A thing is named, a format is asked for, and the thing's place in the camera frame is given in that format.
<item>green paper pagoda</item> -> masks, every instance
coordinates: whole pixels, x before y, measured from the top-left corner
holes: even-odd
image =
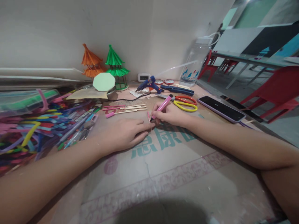
[[[122,63],[124,63],[121,58],[115,53],[112,46],[109,45],[109,52],[107,56],[106,65],[110,66],[106,72],[113,75],[116,79],[118,79],[118,83],[115,84],[116,91],[122,91],[128,88],[126,74],[129,73],[129,70],[126,68],[122,68]]]

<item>power cord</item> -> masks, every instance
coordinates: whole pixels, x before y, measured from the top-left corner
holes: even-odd
[[[140,97],[148,96],[148,95],[150,95],[151,93],[152,93],[151,91],[150,91],[149,93],[144,93],[144,94],[142,94],[141,96],[139,96],[139,97],[137,97],[136,99],[133,99],[133,100],[119,99],[119,100],[108,100],[107,102],[115,102],[115,101],[120,101],[120,100],[134,101],[134,100],[139,99]]]

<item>glue gun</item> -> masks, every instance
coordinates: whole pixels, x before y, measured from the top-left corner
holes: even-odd
[[[160,89],[156,84],[155,84],[155,77],[151,76],[149,80],[145,80],[140,86],[138,86],[137,90],[135,92],[138,92],[140,90],[143,90],[144,88],[148,87],[150,91],[155,89],[158,94],[161,92],[164,92],[163,89]]]

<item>purple phone case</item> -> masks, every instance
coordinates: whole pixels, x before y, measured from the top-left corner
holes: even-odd
[[[229,108],[231,108],[231,109],[233,109],[233,110],[235,110],[235,111],[237,111],[237,112],[239,112],[239,113],[241,113],[241,114],[243,114],[244,115],[244,117],[242,117],[240,120],[238,120],[238,121],[235,121],[235,120],[233,120],[232,118],[230,118],[230,117],[228,117],[228,116],[226,116],[226,115],[224,115],[223,113],[221,113],[220,111],[218,111],[218,110],[216,110],[215,108],[213,108],[213,107],[211,107],[211,106],[209,106],[208,104],[206,104],[206,103],[204,103],[204,102],[202,102],[202,101],[200,101],[200,98],[199,99],[197,99],[197,101],[200,103],[200,104],[202,104],[202,105],[204,105],[204,106],[206,106],[207,108],[209,108],[210,110],[212,110],[212,111],[214,111],[216,114],[219,114],[220,116],[222,116],[223,118],[225,118],[226,120],[228,120],[228,121],[230,121],[231,123],[239,123],[243,118],[245,118],[246,117],[246,115],[245,114],[243,114],[242,112],[240,112],[240,111],[237,111],[237,110],[235,110],[234,108],[232,108],[232,107],[230,107],[230,106],[227,106],[227,105],[225,105],[225,104],[223,104],[223,103],[221,103],[221,102],[219,102],[219,103],[221,103],[221,104],[223,104],[223,105],[225,105],[225,106],[227,106],[227,107],[229,107]]]

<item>smartphone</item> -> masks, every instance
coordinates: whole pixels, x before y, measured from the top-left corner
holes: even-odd
[[[245,114],[226,106],[209,96],[199,98],[197,101],[232,123],[238,123],[246,117]]]

